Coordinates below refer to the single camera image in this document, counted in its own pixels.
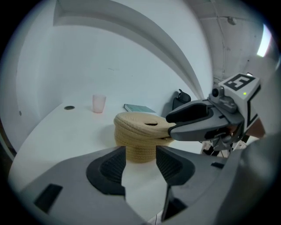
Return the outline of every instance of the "book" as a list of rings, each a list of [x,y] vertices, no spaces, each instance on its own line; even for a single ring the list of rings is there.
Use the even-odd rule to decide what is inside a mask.
[[[140,113],[149,113],[149,114],[157,115],[155,111],[153,111],[152,109],[146,106],[125,104],[124,108],[128,112],[140,112]]]

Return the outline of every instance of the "light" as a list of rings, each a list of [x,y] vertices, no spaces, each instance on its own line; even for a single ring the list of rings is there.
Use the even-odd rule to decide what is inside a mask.
[[[279,56],[279,59],[278,59],[278,62],[277,62],[277,65],[275,67],[275,70],[277,70],[280,66],[280,63],[281,63],[281,55]]]
[[[269,43],[271,40],[271,33],[269,31],[269,29],[267,28],[267,26],[263,25],[263,37],[262,37],[262,41],[260,42],[260,46],[259,46],[259,50],[257,55],[263,57],[265,56]]]

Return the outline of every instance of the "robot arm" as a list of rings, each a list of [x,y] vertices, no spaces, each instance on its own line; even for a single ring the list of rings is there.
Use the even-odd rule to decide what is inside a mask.
[[[214,86],[207,99],[191,101],[170,112],[176,123],[169,135],[178,141],[212,142],[214,150],[231,149],[258,119],[251,100],[260,89],[259,78],[238,74]],[[229,126],[237,126],[231,136]]]

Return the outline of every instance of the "plastic cup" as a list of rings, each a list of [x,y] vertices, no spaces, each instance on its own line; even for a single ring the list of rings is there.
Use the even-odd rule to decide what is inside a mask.
[[[102,94],[93,95],[93,112],[102,113],[104,111],[106,96]]]

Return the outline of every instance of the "ceiling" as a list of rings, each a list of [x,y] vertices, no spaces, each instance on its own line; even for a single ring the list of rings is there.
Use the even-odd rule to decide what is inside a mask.
[[[264,76],[269,72],[264,70],[259,74],[262,64],[257,52],[263,36],[263,21],[252,9],[238,0],[186,1],[200,20],[209,42],[214,83],[237,73],[255,72],[257,76]],[[277,62],[278,58],[276,44],[271,41],[263,62]]]

